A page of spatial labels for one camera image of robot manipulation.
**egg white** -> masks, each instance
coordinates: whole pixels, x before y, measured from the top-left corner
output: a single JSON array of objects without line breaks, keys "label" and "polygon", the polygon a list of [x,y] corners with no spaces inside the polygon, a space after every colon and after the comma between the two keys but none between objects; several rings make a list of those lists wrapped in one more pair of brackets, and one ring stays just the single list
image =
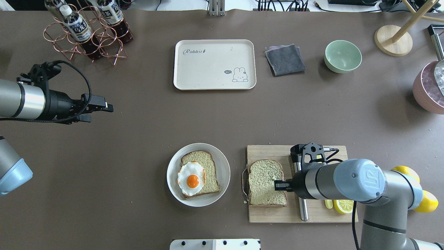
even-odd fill
[{"label": "egg white", "polygon": [[[186,183],[188,176],[192,174],[195,174],[199,179],[199,184],[195,188],[190,188]],[[177,176],[177,184],[185,198],[197,194],[205,185],[205,169],[197,161],[190,161],[183,165]]]}]

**wooden cutting board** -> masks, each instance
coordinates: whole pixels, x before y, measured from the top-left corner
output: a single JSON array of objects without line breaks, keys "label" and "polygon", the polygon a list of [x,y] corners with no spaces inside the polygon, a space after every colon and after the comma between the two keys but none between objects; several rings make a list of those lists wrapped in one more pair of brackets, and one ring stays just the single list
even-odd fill
[{"label": "wooden cutting board", "polygon": [[[279,162],[284,172],[284,180],[293,178],[293,163],[290,158],[290,148],[287,145],[248,145],[247,165],[248,167],[257,160],[270,159]],[[340,151],[333,156],[341,160],[347,160],[347,149],[345,146],[324,146],[337,148]],[[351,222],[352,214],[340,214],[334,208],[327,209],[323,200],[307,200],[309,220],[303,222],[299,211],[299,201],[296,194],[286,192],[288,206],[276,208],[262,208],[248,206],[250,222],[268,223],[310,223],[310,222]]]}]

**toast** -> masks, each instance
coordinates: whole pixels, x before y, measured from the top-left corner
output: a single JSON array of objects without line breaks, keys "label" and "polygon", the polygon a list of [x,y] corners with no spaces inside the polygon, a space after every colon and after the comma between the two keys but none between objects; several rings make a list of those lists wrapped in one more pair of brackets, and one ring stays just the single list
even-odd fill
[{"label": "toast", "polygon": [[183,195],[186,198],[196,197],[204,194],[213,194],[220,192],[220,186],[216,178],[216,165],[213,161],[213,156],[207,151],[193,151],[184,155],[181,159],[182,165],[190,161],[197,161],[205,170],[205,185],[203,188],[193,196]]},{"label": "toast", "polygon": [[287,195],[284,191],[274,190],[274,181],[282,180],[284,177],[282,165],[279,162],[273,160],[255,161],[251,164],[248,173],[250,206],[288,206]]}]

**rectangular tray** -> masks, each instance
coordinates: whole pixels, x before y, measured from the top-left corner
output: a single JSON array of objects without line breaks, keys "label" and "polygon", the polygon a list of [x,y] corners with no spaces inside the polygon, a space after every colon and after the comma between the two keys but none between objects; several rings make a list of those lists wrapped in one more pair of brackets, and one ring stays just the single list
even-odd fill
[{"label": "rectangular tray", "polygon": [[174,86],[180,90],[251,89],[256,85],[249,40],[182,40],[174,55]]},{"label": "rectangular tray", "polygon": [[[270,159],[279,162],[284,172],[284,180],[293,178],[293,163],[290,158],[290,145],[248,145],[247,165],[258,160]],[[324,146],[338,148],[340,151],[334,156],[341,160],[347,160],[347,149],[345,146]],[[288,206],[276,208],[263,208],[248,206],[248,217],[250,222],[268,223],[310,223],[310,222],[352,222],[352,214],[339,214],[334,208],[327,209],[323,200],[307,200],[309,220],[303,222],[299,212],[299,201],[296,194],[286,193]]]}]

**egg yolk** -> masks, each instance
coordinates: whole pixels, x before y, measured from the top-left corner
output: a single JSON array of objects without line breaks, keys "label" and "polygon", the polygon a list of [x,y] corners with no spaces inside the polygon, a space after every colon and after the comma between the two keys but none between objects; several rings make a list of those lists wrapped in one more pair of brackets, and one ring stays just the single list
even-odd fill
[{"label": "egg yolk", "polygon": [[197,177],[197,175],[195,175],[195,174],[191,174],[191,175],[188,176],[188,178],[186,179],[186,184],[187,184],[190,188],[195,188],[195,187],[197,187],[197,185],[199,185],[199,177]]}]

